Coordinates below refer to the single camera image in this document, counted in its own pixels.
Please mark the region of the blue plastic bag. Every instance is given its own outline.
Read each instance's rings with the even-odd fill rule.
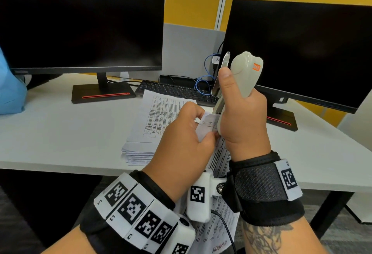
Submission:
[[[0,114],[14,114],[24,110],[27,88],[9,69],[0,48]]]

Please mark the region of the black monitor screen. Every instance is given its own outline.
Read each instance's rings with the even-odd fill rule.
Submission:
[[[163,23],[164,0],[0,0],[0,47],[13,69],[160,66]]]
[[[233,0],[227,51],[263,59],[260,86],[358,108],[372,89],[372,7]]]

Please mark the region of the monitor stand base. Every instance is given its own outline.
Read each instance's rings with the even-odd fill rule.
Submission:
[[[262,92],[262,94],[265,95],[267,99],[266,122],[294,132],[298,130],[293,112],[273,107],[273,104],[279,101],[279,97],[266,92]]]
[[[127,82],[107,82],[106,73],[97,73],[97,84],[74,85],[71,102],[86,103],[136,97]]]

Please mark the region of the person's left hand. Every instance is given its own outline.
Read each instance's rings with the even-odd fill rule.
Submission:
[[[218,133],[209,132],[199,143],[195,118],[204,110],[187,102],[161,138],[151,162],[143,169],[176,202],[201,176],[211,157]]]

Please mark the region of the black wrist strap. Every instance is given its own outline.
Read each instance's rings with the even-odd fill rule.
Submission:
[[[142,185],[152,196],[159,200],[165,207],[173,210],[175,203],[170,197],[144,172],[133,171],[129,174],[140,185]],[[95,206],[92,204],[80,224],[80,230],[86,234],[87,239],[97,254],[116,253],[147,253],[140,250],[121,238],[110,225],[102,218]]]
[[[255,226],[285,225],[300,219],[305,211],[299,199],[288,201],[274,162],[276,152],[240,161],[230,161],[222,193],[233,212]]]

